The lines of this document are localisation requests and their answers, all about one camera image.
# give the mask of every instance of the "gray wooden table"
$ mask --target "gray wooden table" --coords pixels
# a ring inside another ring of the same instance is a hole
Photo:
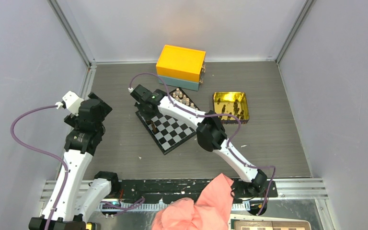
[[[252,117],[234,138],[234,146],[252,164],[275,165],[276,177],[310,176],[276,64],[214,62],[207,63],[206,70],[200,90],[186,90],[201,110],[213,108],[214,92],[246,92]],[[155,64],[98,66],[92,91],[113,111],[104,122],[106,133],[84,178],[92,179],[98,171],[118,173],[121,179],[212,178],[221,172],[237,177],[221,157],[200,148],[195,138],[165,156],[161,153],[136,117],[135,100],[127,91],[131,78],[141,72],[155,73]],[[137,78],[137,84],[151,91],[163,89],[150,75]],[[225,129],[231,135],[236,125],[225,125]]]

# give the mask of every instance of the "metal tin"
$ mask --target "metal tin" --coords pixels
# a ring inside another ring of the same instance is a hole
[[[235,115],[242,124],[249,121],[249,109],[244,92],[216,92],[212,99],[215,113]],[[219,119],[223,124],[237,124],[233,117],[223,116]]]

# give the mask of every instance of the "pink cloth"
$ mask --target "pink cloth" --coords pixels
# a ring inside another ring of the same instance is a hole
[[[220,174],[201,192],[197,202],[182,198],[156,214],[152,230],[227,230],[233,181]]]

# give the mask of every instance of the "chessboard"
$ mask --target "chessboard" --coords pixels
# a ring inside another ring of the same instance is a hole
[[[183,95],[186,95],[181,88],[178,89]],[[171,91],[170,95],[173,96],[173,93],[177,92],[177,90]],[[198,109],[191,99],[189,101],[194,108]],[[164,155],[196,135],[195,130],[174,117],[158,114],[146,121],[139,111],[136,111],[136,115]]]

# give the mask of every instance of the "yellow box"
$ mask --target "yellow box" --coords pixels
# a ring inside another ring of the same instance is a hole
[[[205,51],[165,45],[156,64],[157,74],[199,82],[205,54]]]

